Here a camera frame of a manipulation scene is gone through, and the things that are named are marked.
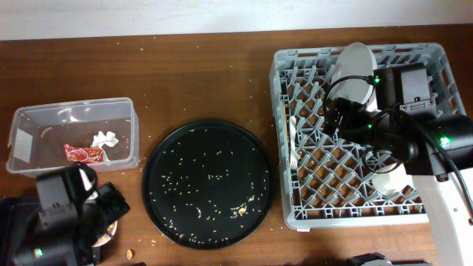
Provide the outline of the white bowl with food scraps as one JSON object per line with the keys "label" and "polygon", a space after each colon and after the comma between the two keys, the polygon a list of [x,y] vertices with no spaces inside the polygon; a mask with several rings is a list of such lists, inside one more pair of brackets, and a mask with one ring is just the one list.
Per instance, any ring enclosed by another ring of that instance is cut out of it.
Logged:
{"label": "white bowl with food scraps", "polygon": [[112,241],[113,237],[115,236],[117,227],[118,227],[118,222],[115,221],[107,228],[106,233],[98,238],[97,242],[93,245],[93,247],[98,248]]}

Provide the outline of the grey plate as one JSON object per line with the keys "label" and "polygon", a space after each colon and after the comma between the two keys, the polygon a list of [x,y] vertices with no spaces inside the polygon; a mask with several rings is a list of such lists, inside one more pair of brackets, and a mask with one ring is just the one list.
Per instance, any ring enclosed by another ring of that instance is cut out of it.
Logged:
{"label": "grey plate", "polygon": [[[366,45],[353,43],[344,48],[338,57],[331,81],[337,81],[349,75],[368,76],[377,69],[375,56]],[[335,85],[329,99],[346,98],[361,104],[367,105],[367,111],[378,110],[377,100],[373,85],[369,85],[363,80],[347,80]]]}

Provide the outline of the white tissue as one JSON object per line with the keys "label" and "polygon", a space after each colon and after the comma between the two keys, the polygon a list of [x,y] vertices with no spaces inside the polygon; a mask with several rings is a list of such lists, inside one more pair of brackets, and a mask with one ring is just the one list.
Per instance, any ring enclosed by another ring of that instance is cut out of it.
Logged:
{"label": "white tissue", "polygon": [[99,131],[96,135],[93,136],[91,148],[100,149],[103,153],[103,161],[109,161],[107,154],[104,150],[104,146],[108,146],[109,148],[115,147],[119,143],[119,140],[116,138],[114,132],[107,132],[104,134],[102,131]]}

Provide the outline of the white plastic fork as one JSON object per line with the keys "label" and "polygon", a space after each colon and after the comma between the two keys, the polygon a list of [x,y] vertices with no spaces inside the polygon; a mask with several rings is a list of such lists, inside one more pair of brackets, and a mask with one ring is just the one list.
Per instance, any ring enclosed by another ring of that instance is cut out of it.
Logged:
{"label": "white plastic fork", "polygon": [[296,118],[294,116],[289,117],[289,132],[290,132],[290,168],[296,171],[298,167],[299,154],[296,150]]}

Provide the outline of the red snack wrapper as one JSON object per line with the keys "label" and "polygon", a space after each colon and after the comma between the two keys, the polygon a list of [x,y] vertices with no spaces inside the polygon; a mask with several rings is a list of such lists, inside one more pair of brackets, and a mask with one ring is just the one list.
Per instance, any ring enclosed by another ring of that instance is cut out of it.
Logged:
{"label": "red snack wrapper", "polygon": [[64,144],[64,153],[68,161],[81,163],[100,163],[103,162],[104,155],[102,149],[80,148]]}

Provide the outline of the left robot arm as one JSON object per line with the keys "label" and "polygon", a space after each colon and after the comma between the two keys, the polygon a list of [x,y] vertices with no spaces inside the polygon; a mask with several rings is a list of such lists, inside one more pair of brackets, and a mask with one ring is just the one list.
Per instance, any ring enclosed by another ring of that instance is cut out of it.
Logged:
{"label": "left robot arm", "polygon": [[95,265],[93,245],[130,210],[112,183],[97,187],[85,163],[36,178],[38,207],[16,234],[14,265]]}

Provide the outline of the wooden chopstick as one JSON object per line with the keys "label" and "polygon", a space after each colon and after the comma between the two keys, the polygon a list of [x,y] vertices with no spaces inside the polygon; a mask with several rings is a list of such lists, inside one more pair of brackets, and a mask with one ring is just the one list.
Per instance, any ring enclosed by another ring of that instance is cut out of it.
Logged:
{"label": "wooden chopstick", "polygon": [[287,115],[286,115],[286,103],[282,101],[282,120],[284,123],[287,123]]}

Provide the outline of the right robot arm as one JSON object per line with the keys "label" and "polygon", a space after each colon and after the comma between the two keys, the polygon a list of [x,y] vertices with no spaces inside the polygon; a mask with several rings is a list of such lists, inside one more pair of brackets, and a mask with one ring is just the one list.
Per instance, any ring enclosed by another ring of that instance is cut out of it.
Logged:
{"label": "right robot arm", "polygon": [[331,83],[322,108],[324,132],[388,151],[403,165],[426,209],[442,265],[472,264],[472,119],[437,116],[422,63],[376,69],[360,75],[372,86],[378,109],[350,96],[333,97],[348,75]]}

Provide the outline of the cream white cup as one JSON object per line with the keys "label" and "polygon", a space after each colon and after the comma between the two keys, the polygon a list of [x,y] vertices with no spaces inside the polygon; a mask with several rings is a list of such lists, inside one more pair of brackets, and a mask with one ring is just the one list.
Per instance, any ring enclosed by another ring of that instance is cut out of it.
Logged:
{"label": "cream white cup", "polygon": [[393,163],[380,168],[378,171],[381,173],[372,178],[374,189],[384,196],[401,192],[407,186],[413,188],[412,176],[406,174],[404,165],[400,164],[397,168],[395,166]]}

